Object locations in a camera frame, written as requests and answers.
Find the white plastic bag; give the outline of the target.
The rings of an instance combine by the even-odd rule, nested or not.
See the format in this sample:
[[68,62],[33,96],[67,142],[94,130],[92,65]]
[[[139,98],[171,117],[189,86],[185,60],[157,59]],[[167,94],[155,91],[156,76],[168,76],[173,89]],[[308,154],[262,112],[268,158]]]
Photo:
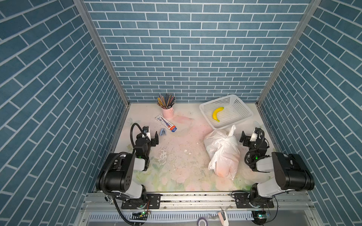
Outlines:
[[217,129],[207,134],[204,145],[210,157],[208,169],[225,179],[235,179],[239,161],[239,142],[234,136],[236,126],[233,125],[229,131]]

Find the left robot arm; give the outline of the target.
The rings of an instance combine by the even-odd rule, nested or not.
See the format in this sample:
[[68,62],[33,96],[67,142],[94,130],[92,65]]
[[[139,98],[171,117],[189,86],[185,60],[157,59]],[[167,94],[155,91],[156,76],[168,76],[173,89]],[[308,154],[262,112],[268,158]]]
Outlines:
[[158,134],[154,138],[149,138],[149,134],[137,135],[134,153],[108,155],[96,179],[97,190],[123,201],[146,202],[146,188],[133,181],[133,172],[149,168],[151,148],[159,144]]

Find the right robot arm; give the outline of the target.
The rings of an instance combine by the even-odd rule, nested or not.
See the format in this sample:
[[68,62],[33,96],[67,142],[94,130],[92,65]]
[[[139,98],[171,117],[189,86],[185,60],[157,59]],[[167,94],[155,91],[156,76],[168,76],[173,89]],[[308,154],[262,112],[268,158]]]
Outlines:
[[273,178],[251,187],[250,201],[265,202],[283,193],[314,189],[314,177],[300,155],[280,152],[267,154],[270,146],[262,129],[255,128],[251,136],[242,132],[239,141],[248,148],[244,163],[253,172],[274,173]]

